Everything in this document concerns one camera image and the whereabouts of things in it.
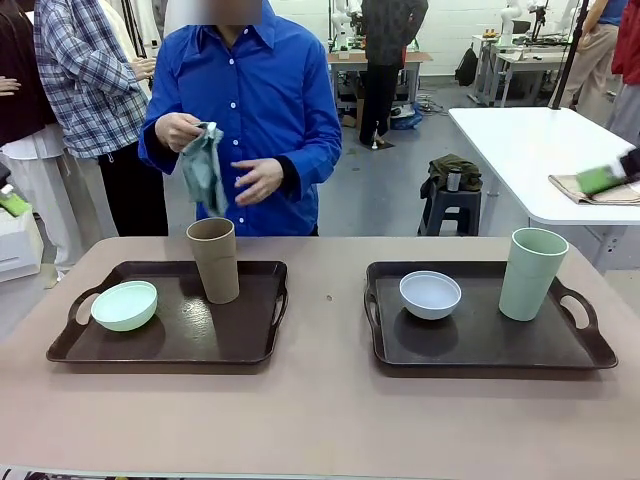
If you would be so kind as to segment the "person's left hand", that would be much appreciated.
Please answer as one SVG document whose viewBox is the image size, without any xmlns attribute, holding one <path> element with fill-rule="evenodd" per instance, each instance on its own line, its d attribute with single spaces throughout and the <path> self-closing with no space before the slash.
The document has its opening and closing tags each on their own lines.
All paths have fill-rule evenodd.
<svg viewBox="0 0 640 480">
<path fill-rule="evenodd" d="M 233 162 L 231 166 L 246 171 L 235 183 L 239 190 L 235 202 L 242 207 L 262 202 L 281 186 L 284 179 L 283 168 L 275 158 L 243 160 Z"/>
</svg>

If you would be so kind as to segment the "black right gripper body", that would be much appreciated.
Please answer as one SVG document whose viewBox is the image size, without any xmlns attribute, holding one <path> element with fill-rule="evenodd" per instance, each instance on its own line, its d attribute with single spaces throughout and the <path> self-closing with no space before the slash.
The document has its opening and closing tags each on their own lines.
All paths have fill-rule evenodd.
<svg viewBox="0 0 640 480">
<path fill-rule="evenodd" d="M 640 179 L 640 148 L 630 150 L 619 158 L 624 173 L 624 183 L 637 183 Z"/>
</svg>

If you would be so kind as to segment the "person's right hand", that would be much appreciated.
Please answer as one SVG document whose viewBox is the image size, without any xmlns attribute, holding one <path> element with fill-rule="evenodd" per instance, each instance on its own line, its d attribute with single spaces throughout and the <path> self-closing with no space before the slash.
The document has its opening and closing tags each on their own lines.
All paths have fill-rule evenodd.
<svg viewBox="0 0 640 480">
<path fill-rule="evenodd" d="M 161 116 L 155 122 L 154 129 L 158 140 L 176 153 L 182 152 L 187 145 L 203 133 L 198 118 L 179 112 Z"/>
</svg>

